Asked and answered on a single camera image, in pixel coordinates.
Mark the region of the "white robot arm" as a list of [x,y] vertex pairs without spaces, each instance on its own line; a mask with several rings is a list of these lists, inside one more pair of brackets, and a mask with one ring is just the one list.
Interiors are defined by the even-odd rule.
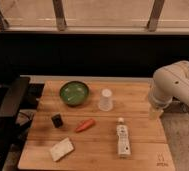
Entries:
[[175,62],[154,72],[147,95],[150,103],[149,118],[158,119],[173,98],[189,107],[189,61]]

